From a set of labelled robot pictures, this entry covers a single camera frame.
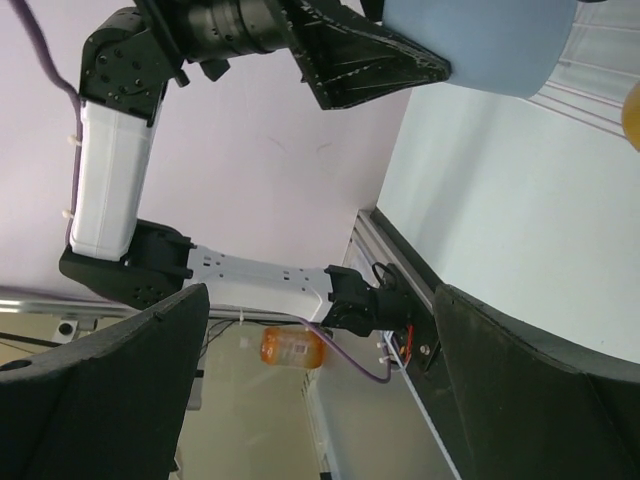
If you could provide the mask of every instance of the white cable tie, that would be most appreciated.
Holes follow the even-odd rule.
[[[77,135],[69,135],[67,137],[67,142],[69,142],[69,145],[74,146],[74,147],[81,147],[82,146],[82,142],[80,140],[78,140],[78,136]]]

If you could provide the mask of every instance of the robotic arm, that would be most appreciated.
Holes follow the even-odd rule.
[[[338,0],[136,0],[87,40],[78,204],[60,271],[137,309],[205,283],[216,304],[278,311],[367,336],[404,328],[403,294],[331,266],[271,265],[193,245],[137,219],[162,100],[185,61],[212,81],[228,59],[289,48],[323,109],[446,80],[446,60]]]

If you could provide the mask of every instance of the red wire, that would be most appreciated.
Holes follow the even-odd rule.
[[[407,356],[404,360],[404,366],[409,365],[411,361],[411,350],[413,349],[413,325],[409,325],[409,338],[407,339]]]

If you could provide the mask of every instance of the orange plastic bottle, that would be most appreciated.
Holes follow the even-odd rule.
[[[269,365],[311,370],[322,365],[325,348],[324,342],[313,332],[269,327],[262,334],[260,357]]]
[[[622,127],[631,145],[640,152],[640,82],[636,84],[622,107]]]

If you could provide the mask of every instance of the metal bracket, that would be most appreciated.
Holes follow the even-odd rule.
[[[98,295],[143,310],[182,289],[193,275],[187,268],[193,247],[170,227],[138,220],[129,252],[119,262],[78,255],[67,247],[59,268]]]
[[[84,45],[80,95],[151,126],[174,67],[139,13],[123,8]],[[186,75],[179,79],[183,86],[189,83]]]
[[[399,90],[442,82],[449,62],[339,0],[135,0],[171,62],[199,63],[217,80],[228,58],[289,48],[323,109],[349,108]]]
[[[397,284],[398,290],[404,294],[410,310],[410,319],[407,323],[413,325],[413,347],[410,352],[410,365],[412,369],[417,368],[422,376],[426,376],[442,351],[435,319],[422,300],[417,297],[415,290],[402,276],[400,270],[394,265],[389,265],[387,268],[390,272],[385,274],[383,280],[392,277],[392,280]],[[396,331],[395,339],[400,346],[406,347],[408,340],[407,329]]]
[[[333,306],[322,326],[368,337],[374,330],[399,331],[408,325],[411,304],[394,282],[374,288],[351,268],[331,266],[325,272],[331,276]]]
[[[62,317],[51,340],[61,344],[70,343],[78,339],[82,332],[95,332],[97,328],[97,317]]]

